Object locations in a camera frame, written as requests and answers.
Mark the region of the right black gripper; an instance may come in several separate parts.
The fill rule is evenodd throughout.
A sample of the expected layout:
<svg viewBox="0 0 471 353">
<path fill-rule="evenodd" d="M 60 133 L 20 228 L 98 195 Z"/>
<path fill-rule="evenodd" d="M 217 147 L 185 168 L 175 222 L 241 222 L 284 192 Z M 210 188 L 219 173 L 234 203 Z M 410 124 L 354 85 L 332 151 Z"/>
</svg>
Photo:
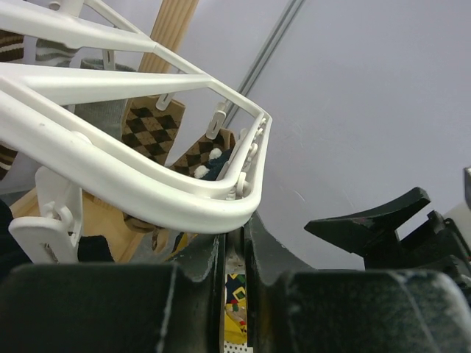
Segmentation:
<svg viewBox="0 0 471 353">
<path fill-rule="evenodd" d="M 437 211 L 402 240 L 397 229 L 431 202 L 425 190 L 412 188 L 370 210 L 309 221 L 305 230 L 357 254 L 366 269 L 422 269 L 448 275 L 470 293 L 470 248 L 456 223 Z"/>
</svg>

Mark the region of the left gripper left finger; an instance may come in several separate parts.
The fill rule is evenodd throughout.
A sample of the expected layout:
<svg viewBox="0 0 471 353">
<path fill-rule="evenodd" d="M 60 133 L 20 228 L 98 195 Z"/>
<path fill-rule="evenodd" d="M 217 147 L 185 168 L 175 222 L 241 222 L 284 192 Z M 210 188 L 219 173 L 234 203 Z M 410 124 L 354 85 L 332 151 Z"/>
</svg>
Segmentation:
<svg viewBox="0 0 471 353">
<path fill-rule="evenodd" d="M 220 352 L 224 235 L 170 261 L 23 265 L 1 284 L 3 352 Z"/>
</svg>

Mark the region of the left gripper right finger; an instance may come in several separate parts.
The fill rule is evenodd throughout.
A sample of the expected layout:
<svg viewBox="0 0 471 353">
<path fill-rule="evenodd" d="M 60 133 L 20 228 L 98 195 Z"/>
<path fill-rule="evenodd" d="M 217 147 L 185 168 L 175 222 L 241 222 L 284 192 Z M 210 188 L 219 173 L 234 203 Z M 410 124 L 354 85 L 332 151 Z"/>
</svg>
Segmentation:
<svg viewBox="0 0 471 353">
<path fill-rule="evenodd" d="M 258 215 L 244 227 L 255 352 L 468 352 L 470 307 L 436 271 L 316 270 Z"/>
</svg>

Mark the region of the yellow sock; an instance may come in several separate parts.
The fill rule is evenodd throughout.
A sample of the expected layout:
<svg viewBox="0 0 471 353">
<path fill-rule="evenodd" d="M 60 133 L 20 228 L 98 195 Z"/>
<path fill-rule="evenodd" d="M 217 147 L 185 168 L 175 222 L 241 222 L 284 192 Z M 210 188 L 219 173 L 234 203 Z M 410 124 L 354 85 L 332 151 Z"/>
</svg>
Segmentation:
<svg viewBox="0 0 471 353">
<path fill-rule="evenodd" d="M 152 254 L 157 257 L 158 262 L 167 261 L 181 252 L 197 236 L 197 233 L 181 232 L 149 224 L 126 213 L 123 214 L 123 218 L 130 230 L 150 236 Z"/>
<path fill-rule="evenodd" d="M 224 340 L 234 344 L 247 342 L 247 301 L 233 300 L 224 307 Z"/>
</svg>

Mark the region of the white plastic laundry basket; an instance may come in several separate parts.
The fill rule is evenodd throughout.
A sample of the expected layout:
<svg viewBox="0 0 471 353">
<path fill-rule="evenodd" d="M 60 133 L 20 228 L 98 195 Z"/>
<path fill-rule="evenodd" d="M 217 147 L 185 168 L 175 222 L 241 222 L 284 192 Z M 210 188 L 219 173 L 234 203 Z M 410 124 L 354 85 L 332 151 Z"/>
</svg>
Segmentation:
<svg viewBox="0 0 471 353">
<path fill-rule="evenodd" d="M 249 347 L 247 343 L 231 343 L 225 341 L 223 345 L 224 353 L 253 353 L 253 348 Z"/>
</svg>

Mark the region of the navy patterned sock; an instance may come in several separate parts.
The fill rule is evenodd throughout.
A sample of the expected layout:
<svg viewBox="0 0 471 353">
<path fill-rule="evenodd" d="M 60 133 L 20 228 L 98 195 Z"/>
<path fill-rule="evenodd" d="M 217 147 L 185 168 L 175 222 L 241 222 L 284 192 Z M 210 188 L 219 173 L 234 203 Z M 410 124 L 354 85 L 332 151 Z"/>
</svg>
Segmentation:
<svg viewBox="0 0 471 353">
<path fill-rule="evenodd" d="M 220 148 L 214 148 L 209 154 L 209 160 L 196 168 L 194 178 L 215 181 L 229 160 L 232 151 L 232 149 L 222 151 Z"/>
</svg>

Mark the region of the beige brown argyle sock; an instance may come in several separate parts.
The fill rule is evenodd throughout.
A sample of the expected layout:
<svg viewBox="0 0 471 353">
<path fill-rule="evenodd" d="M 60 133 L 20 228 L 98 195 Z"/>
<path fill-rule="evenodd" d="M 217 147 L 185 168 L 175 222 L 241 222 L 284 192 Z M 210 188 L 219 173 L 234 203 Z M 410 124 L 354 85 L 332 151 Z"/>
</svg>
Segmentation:
<svg viewBox="0 0 471 353">
<path fill-rule="evenodd" d="M 151 161 L 164 165 L 179 132 L 185 105 L 173 100 L 165 110 L 160 111 L 156 104 L 156 96 L 134 99 L 121 139 L 125 145 Z M 228 129 L 219 130 L 213 140 L 203 135 L 169 168 L 199 179 L 211 159 L 217 157 L 219 152 L 232 150 L 235 144 L 236 137 Z"/>
</svg>

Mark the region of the white plastic clip hanger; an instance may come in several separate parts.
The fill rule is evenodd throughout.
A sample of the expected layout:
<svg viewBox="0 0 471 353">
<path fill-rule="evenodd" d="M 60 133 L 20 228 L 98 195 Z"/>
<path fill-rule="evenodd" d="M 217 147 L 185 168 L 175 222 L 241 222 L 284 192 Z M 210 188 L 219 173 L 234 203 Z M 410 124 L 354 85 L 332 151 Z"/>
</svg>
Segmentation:
<svg viewBox="0 0 471 353">
<path fill-rule="evenodd" d="M 79 14 L 85 5 L 105 18 L 107 25 L 81 19 Z M 154 54 L 174 66 L 177 69 L 177 74 L 184 71 L 187 74 L 197 72 L 206 76 L 208 81 L 202 88 L 210 89 L 226 101 L 234 103 L 249 113 L 254 121 L 250 129 L 237 141 L 217 180 L 213 182 L 202 181 L 169 169 L 180 176 L 180 185 L 187 199 L 179 221 L 168 221 L 155 225 L 199 234 L 221 234 L 242 227 L 255 212 L 261 202 L 263 171 L 272 117 L 253 101 L 205 73 L 170 49 L 153 41 L 102 1 L 88 1 L 86 3 L 64 1 L 57 10 L 50 10 L 27 1 L 3 1 L 1 3 L 1 28 L 20 35 L 63 43 L 72 49 L 88 47 L 101 49 L 107 54 L 114 54 L 116 51 Z"/>
</svg>

